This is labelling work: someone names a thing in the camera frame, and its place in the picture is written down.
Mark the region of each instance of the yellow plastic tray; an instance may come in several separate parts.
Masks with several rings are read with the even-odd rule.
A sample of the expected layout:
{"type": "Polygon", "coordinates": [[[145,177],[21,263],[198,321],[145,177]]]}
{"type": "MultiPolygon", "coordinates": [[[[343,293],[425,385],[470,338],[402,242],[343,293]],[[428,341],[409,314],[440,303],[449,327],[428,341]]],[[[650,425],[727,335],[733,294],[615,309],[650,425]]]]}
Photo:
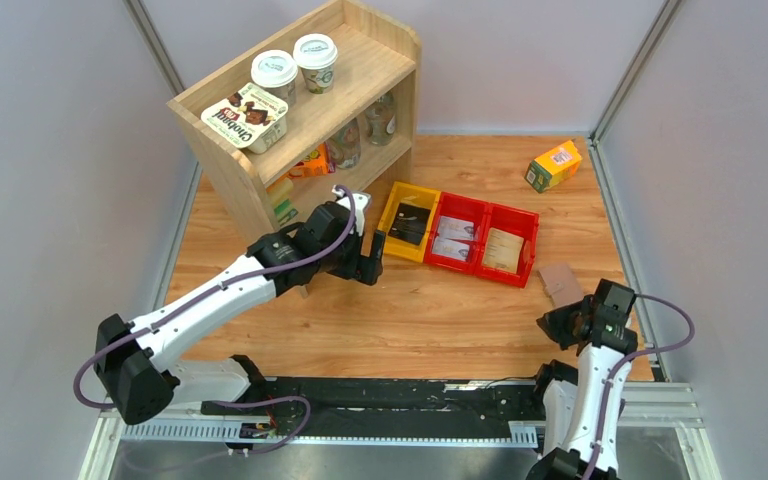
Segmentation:
{"type": "Polygon", "coordinates": [[[384,209],[384,215],[381,216],[381,221],[378,222],[379,230],[385,233],[390,231],[390,227],[393,225],[393,220],[396,218],[396,210],[398,210],[400,203],[427,208],[431,210],[431,214],[428,215],[428,224],[425,226],[425,235],[422,236],[422,242],[419,245],[414,245],[388,235],[387,241],[384,243],[384,253],[422,263],[422,260],[425,257],[425,246],[428,243],[428,236],[431,233],[431,223],[434,221],[434,214],[437,212],[437,204],[439,201],[439,190],[417,187],[402,182],[394,182],[393,189],[390,191],[390,198],[387,199],[387,207],[384,209]]]}

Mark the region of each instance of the shelf board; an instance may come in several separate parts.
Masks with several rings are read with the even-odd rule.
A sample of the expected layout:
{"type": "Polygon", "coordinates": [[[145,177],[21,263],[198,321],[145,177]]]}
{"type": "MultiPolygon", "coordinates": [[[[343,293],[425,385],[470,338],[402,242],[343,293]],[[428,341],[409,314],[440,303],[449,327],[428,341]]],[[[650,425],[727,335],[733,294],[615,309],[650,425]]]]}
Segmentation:
{"type": "Polygon", "coordinates": [[[328,36],[339,53],[331,91],[320,95],[308,92],[300,72],[296,78],[296,104],[287,113],[286,136],[261,155],[246,152],[265,185],[279,179],[301,157],[416,68],[413,60],[348,25],[340,25],[328,36]]]}
{"type": "Polygon", "coordinates": [[[406,135],[396,134],[393,140],[383,147],[372,145],[364,138],[360,147],[360,162],[354,168],[338,168],[330,175],[293,180],[290,199],[299,211],[298,218],[306,219],[317,205],[326,200],[333,200],[331,188],[334,185],[345,185],[352,191],[363,191],[410,147],[411,142],[406,135]]]}

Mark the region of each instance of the black packet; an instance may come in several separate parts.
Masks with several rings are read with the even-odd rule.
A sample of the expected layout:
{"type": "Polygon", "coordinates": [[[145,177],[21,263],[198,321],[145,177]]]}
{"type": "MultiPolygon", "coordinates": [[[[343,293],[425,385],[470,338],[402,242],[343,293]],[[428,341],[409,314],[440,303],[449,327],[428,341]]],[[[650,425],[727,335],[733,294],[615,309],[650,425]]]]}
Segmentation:
{"type": "Polygon", "coordinates": [[[399,203],[396,217],[393,219],[393,225],[390,226],[387,235],[413,245],[419,245],[425,235],[429,216],[431,216],[431,210],[427,208],[399,203]]]}

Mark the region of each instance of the wooden table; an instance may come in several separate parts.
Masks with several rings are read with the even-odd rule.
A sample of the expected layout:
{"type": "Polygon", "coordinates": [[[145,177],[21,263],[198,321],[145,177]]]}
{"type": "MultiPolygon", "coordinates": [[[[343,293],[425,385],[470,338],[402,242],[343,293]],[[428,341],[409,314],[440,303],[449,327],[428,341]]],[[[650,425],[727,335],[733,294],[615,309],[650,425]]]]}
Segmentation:
{"type": "MultiPolygon", "coordinates": [[[[574,365],[574,349],[560,351],[535,324],[552,309],[537,268],[567,262],[585,292],[600,278],[624,277],[583,138],[576,145],[586,158],[571,179],[538,194],[522,178],[530,159],[563,140],[417,140],[412,183],[540,214],[535,270],[525,289],[385,255],[376,286],[319,275],[307,299],[288,292],[250,310],[186,357],[245,354],[265,375],[287,376],[497,379],[532,376],[552,359],[574,365]]],[[[368,231],[378,224],[389,189],[387,174],[367,189],[374,198],[368,231]]],[[[246,247],[202,178],[167,300],[216,275],[246,247]]],[[[635,362],[629,378],[652,380],[645,358],[635,362]]]]}

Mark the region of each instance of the white wall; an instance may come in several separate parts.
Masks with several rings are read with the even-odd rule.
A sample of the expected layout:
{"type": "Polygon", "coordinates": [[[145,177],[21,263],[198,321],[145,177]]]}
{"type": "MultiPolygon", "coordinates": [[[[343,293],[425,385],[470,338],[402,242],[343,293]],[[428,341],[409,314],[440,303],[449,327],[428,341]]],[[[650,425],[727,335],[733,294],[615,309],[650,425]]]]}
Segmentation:
{"type": "MultiPolygon", "coordinates": [[[[324,0],[144,0],[192,85],[324,0]]],[[[419,128],[589,131],[661,0],[368,0],[423,41],[419,128]]]]}
{"type": "Polygon", "coordinates": [[[78,473],[72,376],[150,307],[193,166],[171,95],[121,2],[0,2],[0,479],[78,473]]]}
{"type": "Polygon", "coordinates": [[[666,363],[723,478],[768,478],[768,2],[685,2],[604,147],[646,290],[699,327],[666,363]]]}

